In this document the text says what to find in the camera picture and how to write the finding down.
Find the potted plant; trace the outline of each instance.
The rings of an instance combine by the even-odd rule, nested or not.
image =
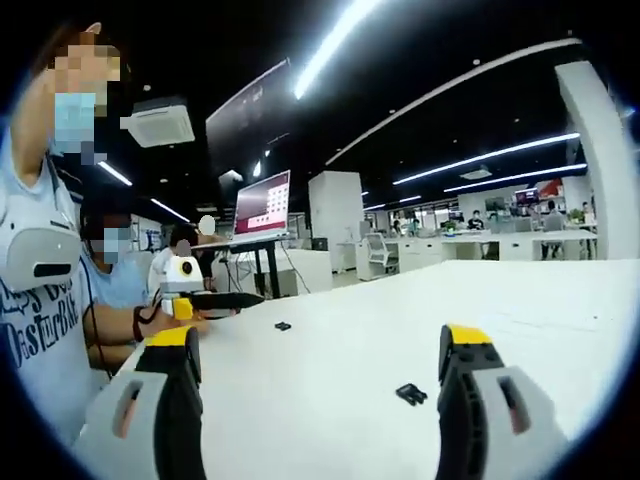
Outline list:
[[[584,212],[574,208],[569,212],[569,221],[573,223],[584,223]]]
[[[445,235],[450,235],[450,236],[455,235],[456,222],[454,222],[453,220],[447,220],[446,222],[444,222],[443,227],[444,227]]]

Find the black plastic buckle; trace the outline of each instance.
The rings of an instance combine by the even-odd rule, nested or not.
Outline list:
[[[422,405],[427,398],[427,394],[421,392],[413,383],[407,383],[397,389],[396,395],[405,400],[412,407],[415,407],[416,403]]]
[[[291,325],[289,325],[288,323],[280,322],[280,323],[276,323],[275,327],[278,330],[281,330],[284,332],[285,330],[289,330],[291,328]]]

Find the white vr headset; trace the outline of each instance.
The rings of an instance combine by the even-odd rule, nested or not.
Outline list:
[[[55,207],[24,195],[9,195],[0,177],[0,277],[12,292],[59,285],[71,278],[82,242],[66,188],[47,156]]]

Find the monitor screen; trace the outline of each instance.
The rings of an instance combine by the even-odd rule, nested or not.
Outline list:
[[[519,207],[527,207],[540,201],[538,189],[530,188],[516,192],[516,205]]]
[[[238,192],[234,234],[287,228],[289,172],[279,173]]]
[[[504,198],[502,197],[487,198],[484,201],[484,205],[487,212],[502,211],[506,208]]]

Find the ceiling air conditioner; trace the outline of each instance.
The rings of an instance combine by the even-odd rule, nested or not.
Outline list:
[[[120,118],[120,128],[143,148],[195,140],[187,107],[175,97],[136,103],[130,117]]]
[[[481,178],[487,178],[487,177],[490,177],[491,175],[492,173],[487,169],[487,167],[482,166],[478,170],[463,173],[460,176],[465,180],[480,180]]]

